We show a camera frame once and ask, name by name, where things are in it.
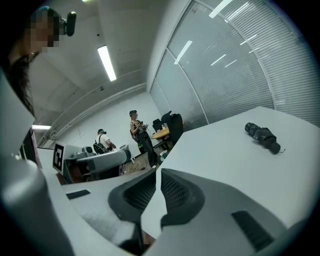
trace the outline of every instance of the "woman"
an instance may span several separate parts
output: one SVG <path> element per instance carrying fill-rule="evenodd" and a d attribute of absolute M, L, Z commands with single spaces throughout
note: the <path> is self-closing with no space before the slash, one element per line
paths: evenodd
<path fill-rule="evenodd" d="M 6 58 L 1 58 L 1 66 L 12 86 L 12 89 L 24 106 L 34 115 L 34 109 L 29 97 L 29 67 L 35 57 L 45 47 L 52 47 L 59 40 L 59 14 L 43 6 L 37 9 L 26 22 L 20 38 L 14 43 Z M 23 159 L 37 163 L 41 168 L 37 144 L 32 129 L 26 135 L 20 149 Z"/>
<path fill-rule="evenodd" d="M 148 133 L 146 132 L 147 126 L 144 125 L 143 122 L 137 120 L 138 114 L 136 110 L 131 110 L 129 112 L 129 115 L 131 117 L 130 130 L 133 136 L 136 136 L 139 139 L 140 143 L 147 150 L 150 166 L 152 168 L 156 168 L 157 154 L 155 153 L 154 147 L 152 146 L 152 143 L 151 143 L 151 139 Z"/>

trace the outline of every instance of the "backpack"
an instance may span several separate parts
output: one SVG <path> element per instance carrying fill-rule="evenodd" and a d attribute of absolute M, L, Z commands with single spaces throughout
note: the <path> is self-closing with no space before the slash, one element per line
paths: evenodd
<path fill-rule="evenodd" d="M 106 149 L 105 146 L 102 145 L 102 143 L 100 143 L 100 138 L 101 138 L 102 135 L 103 135 L 103 134 L 101 134 L 101 135 L 99 136 L 99 143 L 97 143 L 97 141 L 94 140 L 95 143 L 93 144 L 94 151 L 95 151 L 98 155 L 101 155 L 101 154 L 104 154 L 104 153 L 108 153 L 108 152 L 109 152 L 108 149 Z"/>
<path fill-rule="evenodd" d="M 131 122 L 131 123 L 133 123 L 134 129 L 136 129 L 136 124 L 135 124 L 134 122 Z M 131 134 L 132 139 L 133 139 L 136 143 L 140 144 L 140 140 L 139 140 L 139 138 L 138 138 L 138 133 L 133 134 L 132 131 L 131 131 L 131 129 L 130 129 L 130 134 Z"/>

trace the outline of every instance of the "chair backrest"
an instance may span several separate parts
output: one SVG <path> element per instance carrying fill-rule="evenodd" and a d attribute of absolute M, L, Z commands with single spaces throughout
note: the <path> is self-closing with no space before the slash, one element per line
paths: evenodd
<path fill-rule="evenodd" d="M 163 124 L 164 124 L 164 123 L 163 123 L 162 121 L 160 121 L 159 119 L 156 119 L 156 120 L 153 121 L 152 127 L 153 127 L 153 129 L 154 129 L 155 131 L 158 131 L 158 130 L 160 130 L 160 129 L 162 128 L 162 125 L 163 125 Z"/>
<path fill-rule="evenodd" d="M 170 113 L 172 111 L 170 110 L 168 113 L 164 114 L 162 117 L 161 117 L 161 122 L 162 123 L 168 123 L 169 120 L 170 120 Z"/>
<path fill-rule="evenodd" d="M 156 123 L 159 123 L 159 122 L 161 122 L 159 118 L 156 119 L 156 120 L 153 120 L 153 124 L 156 124 Z"/>
<path fill-rule="evenodd" d="M 181 135 L 184 133 L 184 126 L 181 115 L 171 115 L 167 124 L 170 131 L 170 139 L 172 141 L 172 144 L 175 145 L 180 139 Z"/>

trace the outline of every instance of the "ceiling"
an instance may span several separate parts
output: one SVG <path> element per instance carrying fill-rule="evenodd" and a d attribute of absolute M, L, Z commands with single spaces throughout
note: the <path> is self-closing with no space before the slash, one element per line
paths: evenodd
<path fill-rule="evenodd" d="M 145 83 L 154 39 L 167 2 L 47 1 L 45 5 L 63 18 L 70 11 L 75 11 L 77 18 L 74 35 L 61 36 L 55 47 L 45 49 L 31 64 L 29 78 L 35 123 L 52 125 L 62 113 L 71 120 L 112 94 Z M 117 77 L 112 82 L 97 51 L 103 45 L 108 47 Z M 36 133 L 38 141 L 42 136 L 43 133 Z"/>

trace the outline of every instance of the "black office chair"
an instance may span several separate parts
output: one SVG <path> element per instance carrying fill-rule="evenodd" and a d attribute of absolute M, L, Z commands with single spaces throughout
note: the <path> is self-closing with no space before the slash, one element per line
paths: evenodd
<path fill-rule="evenodd" d="M 170 115 L 170 112 L 168 113 L 168 128 L 170 131 L 170 139 L 172 141 L 173 146 L 178 142 L 181 135 L 184 133 L 184 126 L 182 117 L 180 114 L 172 114 Z"/>
<path fill-rule="evenodd" d="M 157 132 L 158 130 L 160 130 L 160 129 L 162 128 L 162 125 L 163 125 L 163 124 L 164 124 L 164 123 L 161 122 L 159 119 L 156 119 L 156 120 L 153 121 L 152 127 L 153 127 L 153 129 L 155 130 L 155 132 Z"/>
<path fill-rule="evenodd" d="M 164 114 L 162 117 L 161 117 L 161 121 L 162 123 L 168 123 L 169 120 L 170 120 L 170 113 L 172 111 L 170 110 L 168 113 Z"/>
<path fill-rule="evenodd" d="M 159 119 L 156 119 L 153 121 L 153 129 L 155 130 L 155 132 L 157 132 L 158 130 L 162 129 L 162 125 L 164 123 L 162 121 L 160 121 Z M 153 148 L 156 149 L 158 147 L 161 147 L 163 150 L 169 150 L 169 146 L 167 143 L 167 139 L 162 138 L 162 139 L 157 139 L 157 141 L 159 142 L 157 145 L 155 145 Z"/>

